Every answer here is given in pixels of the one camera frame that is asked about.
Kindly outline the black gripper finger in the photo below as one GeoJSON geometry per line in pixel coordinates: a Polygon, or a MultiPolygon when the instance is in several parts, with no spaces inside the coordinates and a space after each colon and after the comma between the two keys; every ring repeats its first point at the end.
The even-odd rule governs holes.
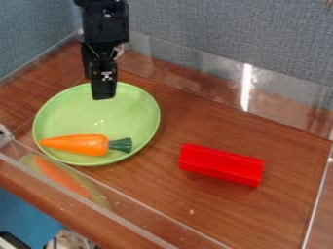
{"type": "Polygon", "coordinates": [[[90,79],[95,67],[95,54],[85,43],[81,44],[81,54],[85,77],[90,79]]]}
{"type": "Polygon", "coordinates": [[[117,96],[118,64],[111,60],[97,61],[91,65],[91,91],[95,100],[117,96]]]}

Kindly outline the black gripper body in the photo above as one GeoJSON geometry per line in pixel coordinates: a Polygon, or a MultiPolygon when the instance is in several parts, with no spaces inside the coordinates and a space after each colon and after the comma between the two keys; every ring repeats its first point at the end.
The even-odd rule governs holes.
{"type": "Polygon", "coordinates": [[[115,47],[129,42],[129,4],[125,0],[79,0],[85,43],[95,54],[115,58],[115,47]]]}

